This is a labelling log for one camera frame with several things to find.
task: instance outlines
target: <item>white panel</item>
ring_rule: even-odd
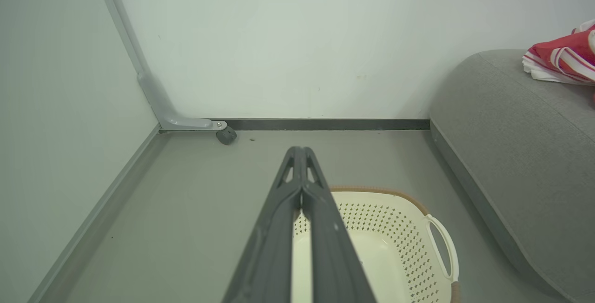
[[[177,110],[236,118],[425,118],[463,58],[528,48],[595,13],[591,0],[123,4]]]
[[[0,0],[0,302],[26,302],[155,127],[103,0]]]

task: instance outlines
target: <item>gray sofa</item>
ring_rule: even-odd
[[[595,302],[593,88],[536,81],[524,50],[472,55],[430,110],[436,145],[532,284]]]

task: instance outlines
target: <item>white handle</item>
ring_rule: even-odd
[[[430,221],[427,225],[428,233],[430,234],[430,239],[432,240],[432,245],[434,246],[434,251],[436,252],[436,256],[440,261],[440,267],[442,267],[442,272],[444,276],[450,280],[450,282],[456,282],[459,280],[459,258],[456,256],[455,244],[452,242],[448,231],[446,231],[446,227],[442,225],[442,223],[433,218],[432,215],[427,215],[426,218]],[[434,235],[432,234],[432,230],[430,229],[430,223],[436,226],[440,235],[442,235],[442,239],[446,243],[446,249],[448,250],[448,256],[450,259],[450,275],[446,271],[446,267],[444,266],[444,261],[442,261],[442,257],[440,256],[440,251],[438,250],[438,246],[436,245],[436,241],[434,240]]]

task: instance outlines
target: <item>laundry basket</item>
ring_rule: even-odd
[[[331,191],[378,303],[460,301],[455,246],[444,226],[421,203],[389,189],[337,186]],[[450,273],[431,224],[446,243]],[[303,213],[294,229],[291,300],[310,303],[310,223]]]

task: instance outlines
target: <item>red and white cloth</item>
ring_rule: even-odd
[[[595,20],[569,36],[533,45],[522,63],[536,80],[595,86]]]

